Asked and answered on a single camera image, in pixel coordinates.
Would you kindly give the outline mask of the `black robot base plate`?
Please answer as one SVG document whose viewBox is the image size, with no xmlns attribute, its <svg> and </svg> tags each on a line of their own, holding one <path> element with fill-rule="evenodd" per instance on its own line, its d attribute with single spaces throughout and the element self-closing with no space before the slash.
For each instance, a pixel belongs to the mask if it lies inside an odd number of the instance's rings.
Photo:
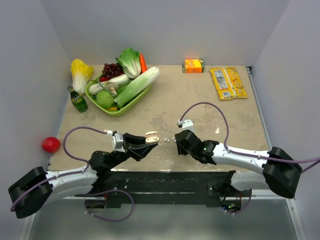
<svg viewBox="0 0 320 240">
<path fill-rule="evenodd" d="M 134 201 L 136 205 L 205 205 L 209 208 L 226 207 L 250 196 L 250 191 L 239 192 L 227 181 L 228 172 L 147 172 L 116 171 L 108 179 L 97 180 L 89 191 L 106 197 L 106 208 L 119 208 Z"/>
</svg>

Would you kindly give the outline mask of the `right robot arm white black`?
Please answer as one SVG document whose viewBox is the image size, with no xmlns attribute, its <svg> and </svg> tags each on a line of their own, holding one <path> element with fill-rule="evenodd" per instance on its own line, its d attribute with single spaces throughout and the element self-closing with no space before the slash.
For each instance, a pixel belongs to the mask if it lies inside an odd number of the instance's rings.
<svg viewBox="0 0 320 240">
<path fill-rule="evenodd" d="M 302 167 L 282 148 L 253 151 L 224 146 L 218 141 L 201 141 L 190 130 L 175 134 L 175 140 L 179 155 L 190 155 L 202 164 L 229 165 L 247 170 L 233 173 L 230 180 L 223 183 L 222 189 L 227 196 L 233 197 L 244 190 L 269 189 L 287 199 L 295 197 Z"/>
</svg>

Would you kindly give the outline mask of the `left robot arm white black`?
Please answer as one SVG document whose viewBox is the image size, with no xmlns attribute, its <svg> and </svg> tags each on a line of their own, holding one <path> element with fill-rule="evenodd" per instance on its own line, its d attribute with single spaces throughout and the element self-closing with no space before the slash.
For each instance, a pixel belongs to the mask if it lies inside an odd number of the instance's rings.
<svg viewBox="0 0 320 240">
<path fill-rule="evenodd" d="M 35 167 L 12 184 L 8 188 L 10 211 L 23 219 L 56 200 L 77 195 L 99 196 L 113 168 L 130 158 L 142 160 L 159 143 L 156 131 L 136 136 L 107 130 L 104 135 L 111 138 L 112 152 L 97 150 L 90 160 L 83 160 L 85 166 L 70 170 L 46 171 L 41 166 Z"/>
</svg>

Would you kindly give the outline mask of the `beige earbud charging case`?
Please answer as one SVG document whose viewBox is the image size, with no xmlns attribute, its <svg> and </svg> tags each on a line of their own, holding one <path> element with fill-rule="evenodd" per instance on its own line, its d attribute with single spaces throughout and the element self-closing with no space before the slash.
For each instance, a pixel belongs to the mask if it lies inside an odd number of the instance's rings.
<svg viewBox="0 0 320 240">
<path fill-rule="evenodd" d="M 159 140 L 160 140 L 157 131 L 146 132 L 144 137 L 145 137 L 145 143 L 146 144 L 158 143 Z"/>
</svg>

